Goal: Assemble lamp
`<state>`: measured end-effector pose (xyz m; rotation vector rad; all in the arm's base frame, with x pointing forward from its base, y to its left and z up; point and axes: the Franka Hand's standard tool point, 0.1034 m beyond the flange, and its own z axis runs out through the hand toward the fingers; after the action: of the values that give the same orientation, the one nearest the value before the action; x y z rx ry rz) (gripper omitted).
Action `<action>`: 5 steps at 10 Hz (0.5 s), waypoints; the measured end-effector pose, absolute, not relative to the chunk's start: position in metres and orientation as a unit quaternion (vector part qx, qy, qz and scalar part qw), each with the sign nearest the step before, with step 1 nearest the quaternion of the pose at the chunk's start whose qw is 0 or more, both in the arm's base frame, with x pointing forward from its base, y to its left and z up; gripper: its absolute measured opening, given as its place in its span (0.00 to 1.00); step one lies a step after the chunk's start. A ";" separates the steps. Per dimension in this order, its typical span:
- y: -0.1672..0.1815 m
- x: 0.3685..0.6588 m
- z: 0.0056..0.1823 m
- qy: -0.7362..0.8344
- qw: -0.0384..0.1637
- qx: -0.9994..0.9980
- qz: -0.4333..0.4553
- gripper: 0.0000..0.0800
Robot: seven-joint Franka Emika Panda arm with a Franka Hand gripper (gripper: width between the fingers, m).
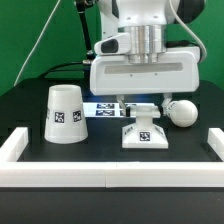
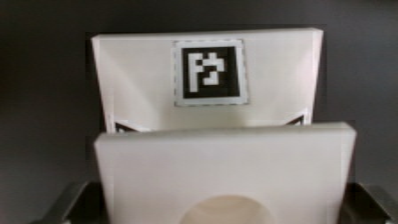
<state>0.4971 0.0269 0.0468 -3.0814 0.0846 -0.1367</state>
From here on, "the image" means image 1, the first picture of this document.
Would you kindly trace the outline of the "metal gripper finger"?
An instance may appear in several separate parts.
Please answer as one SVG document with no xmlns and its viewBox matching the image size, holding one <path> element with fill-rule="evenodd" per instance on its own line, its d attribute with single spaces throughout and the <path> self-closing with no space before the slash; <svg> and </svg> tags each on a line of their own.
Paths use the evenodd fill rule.
<svg viewBox="0 0 224 224">
<path fill-rule="evenodd" d="M 171 93 L 164 93 L 163 94 L 163 102 L 161 104 L 163 115 L 166 115 L 166 108 L 168 107 L 168 105 L 171 101 L 172 101 L 172 94 Z"/>
<path fill-rule="evenodd" d="M 117 95 L 116 96 L 116 100 L 117 100 L 120 108 L 123 110 L 124 116 L 125 117 L 130 117 L 130 115 L 131 115 L 131 109 L 130 109 L 130 107 L 128 107 L 128 106 L 125 105 L 124 99 L 125 99 L 125 96 L 124 95 Z"/>
</svg>

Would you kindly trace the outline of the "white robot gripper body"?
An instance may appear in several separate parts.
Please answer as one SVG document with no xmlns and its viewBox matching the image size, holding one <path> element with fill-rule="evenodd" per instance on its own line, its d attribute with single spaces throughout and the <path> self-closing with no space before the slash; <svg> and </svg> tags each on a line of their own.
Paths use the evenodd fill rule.
<svg viewBox="0 0 224 224">
<path fill-rule="evenodd" d="M 130 64 L 126 55 L 100 56 L 91 66 L 94 95 L 194 92 L 199 86 L 198 47 L 169 48 L 154 63 Z"/>
</svg>

